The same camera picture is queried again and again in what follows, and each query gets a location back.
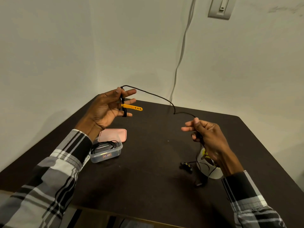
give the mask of light switch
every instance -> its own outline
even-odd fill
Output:
[[[212,0],[208,17],[228,20],[236,0]]]

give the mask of transparent plastic box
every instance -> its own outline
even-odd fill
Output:
[[[108,136],[102,136],[102,139],[104,141],[115,142],[117,147],[111,149],[112,145],[110,145],[110,144],[105,144],[105,145],[97,147],[95,149],[94,154],[90,153],[90,159],[93,163],[97,163],[97,162],[108,160],[108,159],[113,158],[113,157],[117,157],[117,156],[120,155],[121,149],[123,148],[123,144],[122,144],[118,134],[111,134],[111,135],[108,135]],[[98,140],[98,137],[95,139],[93,144],[98,143],[97,140]]]

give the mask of table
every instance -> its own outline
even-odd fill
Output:
[[[51,154],[89,107],[86,104],[0,173],[0,190],[14,192],[34,166]],[[117,158],[93,164],[79,174],[72,205],[180,227],[234,227],[233,212],[220,180],[195,188],[198,175],[179,169],[195,160],[199,144],[182,132],[185,114],[173,107],[137,101],[143,111],[117,118],[111,128],[127,130]],[[177,107],[220,125],[231,149],[269,206],[287,227],[303,224],[304,193],[237,116]]]

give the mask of shirt sleeve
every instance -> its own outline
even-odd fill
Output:
[[[280,215],[269,207],[247,171],[222,179],[234,211],[236,227],[286,227]]]
[[[91,146],[86,134],[72,130],[0,206],[0,227],[59,227]]]

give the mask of wrist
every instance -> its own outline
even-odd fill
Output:
[[[239,159],[231,149],[226,149],[220,153],[218,164],[225,177],[244,171]]]
[[[75,126],[76,130],[79,130],[85,133],[90,140],[93,142],[99,133],[104,130],[101,126],[99,126],[95,121],[90,118],[83,117]]]

